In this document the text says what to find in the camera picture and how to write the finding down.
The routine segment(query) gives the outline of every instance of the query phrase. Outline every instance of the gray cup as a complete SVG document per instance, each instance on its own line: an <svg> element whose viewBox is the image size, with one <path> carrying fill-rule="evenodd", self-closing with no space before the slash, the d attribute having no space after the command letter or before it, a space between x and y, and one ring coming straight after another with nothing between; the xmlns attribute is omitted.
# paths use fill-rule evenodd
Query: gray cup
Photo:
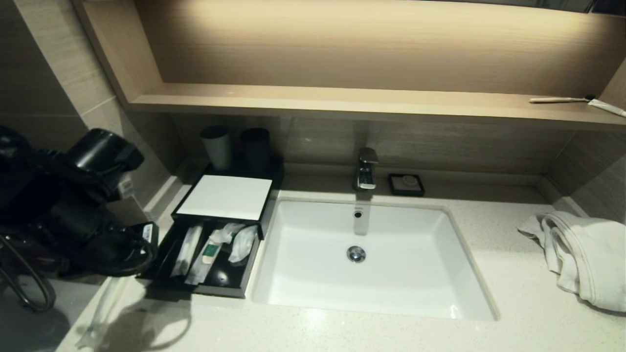
<svg viewBox="0 0 626 352"><path fill-rule="evenodd" d="M200 132L200 137L202 137L202 143L204 143L213 168L218 171L230 169L233 165L233 153L228 128L224 126L207 127Z"/></svg>

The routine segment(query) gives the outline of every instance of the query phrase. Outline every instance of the soap dish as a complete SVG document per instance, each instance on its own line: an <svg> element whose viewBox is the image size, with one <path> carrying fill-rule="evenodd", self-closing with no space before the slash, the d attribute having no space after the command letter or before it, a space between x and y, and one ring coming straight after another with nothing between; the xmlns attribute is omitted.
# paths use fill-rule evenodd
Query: soap dish
<svg viewBox="0 0 626 352"><path fill-rule="evenodd" d="M406 175L402 173L389 174L389 189L393 195L406 195L410 197L423 197L426 193L422 180L418 175Z"/></svg>

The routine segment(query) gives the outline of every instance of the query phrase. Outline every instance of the black cup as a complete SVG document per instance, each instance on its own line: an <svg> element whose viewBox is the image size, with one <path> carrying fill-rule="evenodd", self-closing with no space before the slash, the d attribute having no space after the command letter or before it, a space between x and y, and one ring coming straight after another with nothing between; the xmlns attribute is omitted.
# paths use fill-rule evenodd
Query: black cup
<svg viewBox="0 0 626 352"><path fill-rule="evenodd" d="M250 169L257 173L267 171L270 164L270 133L264 128L250 128L239 137Z"/></svg>

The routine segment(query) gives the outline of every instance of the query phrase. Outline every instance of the sink drain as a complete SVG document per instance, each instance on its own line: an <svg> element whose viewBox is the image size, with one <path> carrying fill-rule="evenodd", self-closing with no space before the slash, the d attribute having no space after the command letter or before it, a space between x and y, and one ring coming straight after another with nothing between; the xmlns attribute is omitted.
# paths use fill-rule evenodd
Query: sink drain
<svg viewBox="0 0 626 352"><path fill-rule="evenodd" d="M346 254L348 259L355 263L360 263L365 260L365 250L359 246L352 246L348 248Z"/></svg>

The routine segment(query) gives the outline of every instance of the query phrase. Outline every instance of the white sink basin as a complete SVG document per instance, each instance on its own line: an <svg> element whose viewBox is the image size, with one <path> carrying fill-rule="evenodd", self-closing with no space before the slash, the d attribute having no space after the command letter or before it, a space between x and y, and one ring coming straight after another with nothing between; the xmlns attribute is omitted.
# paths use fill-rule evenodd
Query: white sink basin
<svg viewBox="0 0 626 352"><path fill-rule="evenodd" d="M348 258L351 246L365 251L364 261ZM450 216L438 209L282 201L253 300L494 320Z"/></svg>

